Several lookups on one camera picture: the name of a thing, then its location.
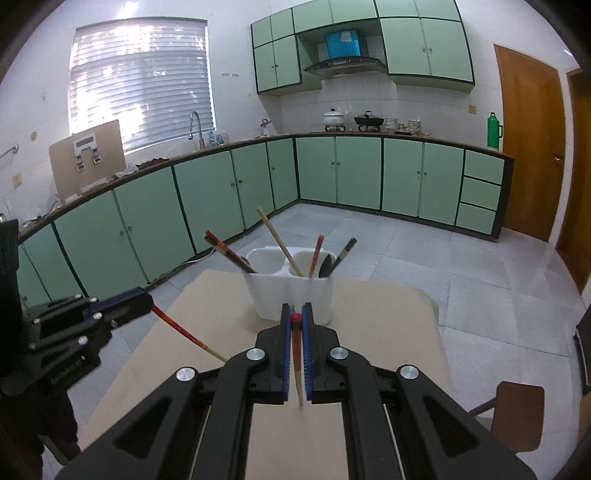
pot lid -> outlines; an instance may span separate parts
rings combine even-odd
[[[330,112],[326,112],[324,116],[345,116],[345,114],[337,112],[334,108],[331,108]]]

window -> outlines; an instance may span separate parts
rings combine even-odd
[[[70,56],[70,133],[119,119],[124,151],[214,130],[207,22],[130,18],[78,28]]]

metal screw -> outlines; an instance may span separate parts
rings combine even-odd
[[[400,369],[400,375],[407,380],[414,380],[418,377],[418,368],[413,365],[404,365]]]
[[[330,356],[335,360],[344,360],[349,356],[349,351],[341,346],[336,346],[330,351]]]
[[[265,351],[261,348],[251,348],[246,352],[246,358],[253,361],[262,360],[265,358]]]
[[[182,367],[177,370],[177,380],[188,382],[195,377],[195,370],[191,367]]]

white utensil holder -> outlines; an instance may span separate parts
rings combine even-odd
[[[243,273],[248,291],[251,294],[258,316],[279,322],[284,303],[293,305],[301,313],[302,305],[312,304],[314,322],[326,325],[330,321],[335,280],[331,275],[318,278],[322,262],[329,254],[333,262],[336,256],[332,252],[320,250],[313,278],[308,277],[313,248],[287,248],[305,277],[298,277],[279,247],[255,248],[247,256],[252,268],[257,273]]]

green thermos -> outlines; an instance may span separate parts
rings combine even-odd
[[[499,150],[499,139],[503,138],[503,126],[499,122],[495,113],[492,112],[487,120],[488,123],[488,140],[486,144],[489,147],[496,148]]]

